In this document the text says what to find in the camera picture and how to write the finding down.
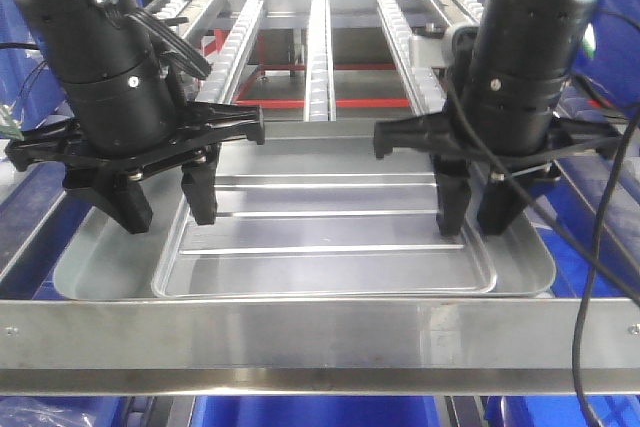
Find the aluminum rail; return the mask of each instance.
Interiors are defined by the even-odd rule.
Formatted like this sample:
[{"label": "aluminum rail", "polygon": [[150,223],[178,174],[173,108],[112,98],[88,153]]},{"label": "aluminum rail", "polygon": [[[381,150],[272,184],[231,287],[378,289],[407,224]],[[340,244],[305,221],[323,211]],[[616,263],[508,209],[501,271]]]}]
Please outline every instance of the aluminum rail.
[{"label": "aluminum rail", "polygon": [[221,104],[228,104],[233,100],[242,69],[251,55],[263,17],[263,0],[245,2],[196,100]]},{"label": "aluminum rail", "polygon": [[445,94],[429,67],[412,65],[410,42],[413,35],[395,0],[378,0],[378,15],[389,50],[416,115],[442,110]]},{"label": "aluminum rail", "polygon": [[425,7],[434,12],[446,27],[456,24],[474,24],[475,19],[467,15],[453,0],[422,0]]},{"label": "aluminum rail", "polygon": [[303,113],[305,122],[336,120],[332,50],[329,1],[313,0],[307,30],[307,78]]},{"label": "aluminum rail", "polygon": [[[2,394],[562,394],[578,299],[2,301]],[[640,391],[637,308],[594,299],[587,391]]]}]

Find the bolt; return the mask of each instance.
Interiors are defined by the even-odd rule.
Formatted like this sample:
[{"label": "bolt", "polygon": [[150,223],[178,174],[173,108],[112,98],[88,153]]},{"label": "bolt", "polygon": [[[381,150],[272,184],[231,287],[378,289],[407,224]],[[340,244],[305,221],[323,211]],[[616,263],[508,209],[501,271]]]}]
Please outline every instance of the bolt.
[{"label": "bolt", "polygon": [[500,172],[491,172],[491,175],[489,175],[489,179],[491,180],[491,182],[504,182],[505,175],[501,174]]},{"label": "bolt", "polygon": [[491,80],[491,83],[489,85],[491,86],[491,90],[493,90],[494,92],[497,92],[502,88],[502,82],[500,82],[500,79]]},{"label": "bolt", "polygon": [[195,164],[205,164],[207,162],[207,156],[205,155],[203,150],[198,150],[194,152],[198,157],[193,159]]},{"label": "bolt", "polygon": [[144,174],[141,170],[136,170],[135,172],[129,173],[128,177],[131,182],[140,182],[144,178]]}]

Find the screw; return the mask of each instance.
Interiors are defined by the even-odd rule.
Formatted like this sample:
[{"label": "screw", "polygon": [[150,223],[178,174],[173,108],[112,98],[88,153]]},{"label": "screw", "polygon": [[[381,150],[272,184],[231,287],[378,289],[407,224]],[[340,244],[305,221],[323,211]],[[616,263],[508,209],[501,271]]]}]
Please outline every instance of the screw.
[{"label": "screw", "polygon": [[141,170],[136,170],[131,172],[128,177],[131,182],[140,182],[144,178],[144,174]]},{"label": "screw", "polygon": [[135,75],[132,75],[127,80],[127,84],[129,84],[129,87],[131,87],[132,89],[135,89],[136,87],[138,87],[140,85],[140,78],[136,77]]},{"label": "screw", "polygon": [[505,175],[501,174],[500,172],[491,172],[491,175],[489,175],[489,179],[491,180],[491,182],[504,182]]},{"label": "screw", "polygon": [[203,150],[198,150],[194,152],[194,154],[198,156],[195,159],[193,159],[193,162],[195,164],[205,164],[207,162],[207,156],[205,155]]}]

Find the blue bin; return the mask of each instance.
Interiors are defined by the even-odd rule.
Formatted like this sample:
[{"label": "blue bin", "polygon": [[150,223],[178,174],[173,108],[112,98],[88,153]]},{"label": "blue bin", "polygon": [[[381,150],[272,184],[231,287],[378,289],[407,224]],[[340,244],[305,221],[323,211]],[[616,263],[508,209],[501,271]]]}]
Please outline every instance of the blue bin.
[{"label": "blue bin", "polygon": [[120,427],[124,406],[122,397],[2,397],[0,423]]},{"label": "blue bin", "polygon": [[[607,427],[638,427],[640,404],[635,396],[591,396]],[[490,427],[586,427],[575,397],[492,397],[487,405]]]},{"label": "blue bin", "polygon": [[438,427],[433,397],[201,397],[190,427]]},{"label": "blue bin", "polygon": [[[13,0],[0,0],[0,42],[33,42]],[[42,61],[39,52],[0,50],[0,102],[12,104],[29,73]],[[24,129],[36,127],[64,100],[58,81],[45,68],[14,112]]]}]

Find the black cable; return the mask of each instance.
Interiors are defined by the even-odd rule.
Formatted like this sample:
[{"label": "black cable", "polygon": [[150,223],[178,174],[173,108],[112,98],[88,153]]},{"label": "black cable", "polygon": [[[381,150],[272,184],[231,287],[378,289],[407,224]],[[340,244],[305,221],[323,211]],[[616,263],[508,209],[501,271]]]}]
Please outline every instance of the black cable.
[{"label": "black cable", "polygon": [[612,109],[613,104],[607,99],[604,95],[602,95],[596,88],[593,86],[591,81],[582,74],[574,74],[571,76],[571,80],[578,85],[582,90],[584,90],[591,99],[595,100],[601,107]]},{"label": "black cable", "polygon": [[152,34],[175,50],[178,55],[183,57],[183,64],[187,66],[186,73],[200,80],[204,80],[211,73],[211,66],[207,59],[202,57],[187,42],[178,37],[173,30],[167,27],[164,22],[156,19],[153,15],[144,9],[136,9],[127,14],[127,17],[142,25]]},{"label": "black cable", "polygon": [[[602,232],[604,230],[605,213],[620,179],[620,174],[622,173],[622,165],[625,154],[627,152],[627,148],[631,143],[631,139],[635,130],[638,128],[638,125],[640,125],[640,109],[636,111],[634,116],[629,121],[629,124],[627,125],[624,133],[622,134],[620,144],[618,145],[618,150],[616,151],[616,155],[611,166],[611,173],[609,174],[609,178],[607,179],[607,185],[605,186],[604,192],[602,193],[602,197],[600,199],[600,203],[598,204],[598,210],[596,212],[593,224],[593,235],[591,238],[591,252],[596,258],[600,257],[600,240],[602,238]],[[578,310],[578,316],[576,318],[576,324],[573,333],[573,342],[571,346],[571,374],[573,376],[573,385],[578,397],[578,402],[580,404],[580,410],[582,410],[582,415],[584,415],[585,419],[587,420],[589,427],[602,426],[602,421],[598,418],[598,415],[589,404],[587,396],[584,392],[580,370],[582,334],[587,318],[587,311],[589,309],[589,302],[593,294],[596,273],[596,269],[591,265],[589,267],[589,273],[587,275],[587,283],[585,285],[582,299],[580,301],[580,309]]]},{"label": "black cable", "polygon": [[[505,181],[509,184],[509,186],[513,189],[513,191],[522,198],[525,203],[530,206],[536,214],[540,216],[544,222],[551,227],[565,242],[571,245],[576,252],[578,252],[587,262],[593,265],[598,273],[602,275],[605,279],[611,282],[615,287],[618,288],[625,296],[631,299],[639,308],[640,308],[640,293],[630,288],[625,284],[609,267],[603,264],[599,259],[595,258],[591,252],[582,245],[578,240],[576,240],[568,230],[562,227],[546,210],[544,210],[534,199],[529,195],[529,193],[518,183],[513,174],[505,167],[502,161],[489,149],[486,144],[482,141],[482,139],[478,136],[474,128],[469,123],[466,114],[464,113],[464,108],[462,107],[462,103],[460,102],[460,98],[458,94],[455,92],[453,88],[453,83],[451,79],[448,78],[449,86],[449,98],[452,100],[451,104],[456,111],[458,116],[458,120],[460,125],[465,130],[467,136],[471,139],[471,141],[476,145],[478,149],[480,149],[487,157],[489,162],[496,168],[498,173],[503,174]],[[640,105],[640,103],[634,103],[629,107],[634,105]]]},{"label": "black cable", "polygon": [[598,13],[602,14],[602,15],[608,15],[610,17],[615,17],[617,19],[620,19],[620,20],[626,22],[627,24],[629,24],[631,27],[633,27],[638,32],[640,32],[640,22],[638,22],[633,17],[629,17],[628,15],[624,15],[624,14],[621,14],[620,12],[615,12],[613,10],[599,10]]},{"label": "black cable", "polygon": [[20,86],[18,95],[16,96],[16,101],[15,101],[16,105],[18,104],[18,102],[22,100],[25,93],[27,95],[29,94],[29,92],[33,88],[35,81],[38,80],[38,77],[40,76],[40,74],[42,73],[46,65],[47,65],[47,61],[43,60],[38,65],[36,65],[33,69],[31,69],[31,72],[29,72],[29,74],[27,74],[24,81],[22,82],[22,85]]},{"label": "black cable", "polygon": [[4,49],[40,50],[36,44],[28,44],[25,42],[0,42],[0,50]]}]

